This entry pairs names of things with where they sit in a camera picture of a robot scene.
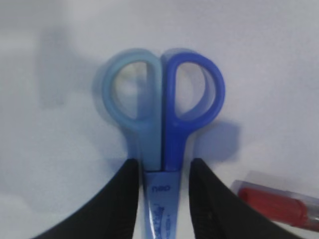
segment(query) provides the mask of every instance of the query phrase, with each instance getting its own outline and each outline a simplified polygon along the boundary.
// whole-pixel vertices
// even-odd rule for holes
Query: white background
[[[108,59],[133,47],[158,56],[190,48],[226,82],[218,119],[187,144],[178,239],[194,238],[187,170],[195,156],[227,186],[246,180],[319,198],[318,13],[317,0],[2,0],[0,238],[48,229],[138,156],[98,85]],[[182,107],[196,97],[191,84],[179,87]]]

